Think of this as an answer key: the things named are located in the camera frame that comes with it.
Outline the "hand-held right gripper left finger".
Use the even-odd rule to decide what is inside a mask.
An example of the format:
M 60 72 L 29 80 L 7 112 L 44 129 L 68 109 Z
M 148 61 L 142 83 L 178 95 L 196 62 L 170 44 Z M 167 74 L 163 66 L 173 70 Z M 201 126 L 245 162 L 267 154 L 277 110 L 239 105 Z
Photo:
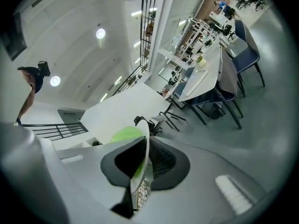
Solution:
M 111 210 L 125 218 L 134 215 L 132 193 L 138 190 L 148 162 L 149 143 L 145 136 L 121 141 L 123 146 L 107 153 L 100 168 L 107 180 L 116 187 L 124 188 L 122 200 Z

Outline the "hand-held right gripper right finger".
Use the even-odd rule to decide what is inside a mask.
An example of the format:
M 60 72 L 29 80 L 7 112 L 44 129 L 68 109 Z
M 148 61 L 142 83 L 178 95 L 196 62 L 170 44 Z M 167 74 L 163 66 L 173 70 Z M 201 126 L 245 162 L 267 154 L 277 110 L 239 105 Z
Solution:
M 182 151 L 151 136 L 149 159 L 152 163 L 153 191 L 168 190 L 179 185 L 190 171 L 190 161 Z

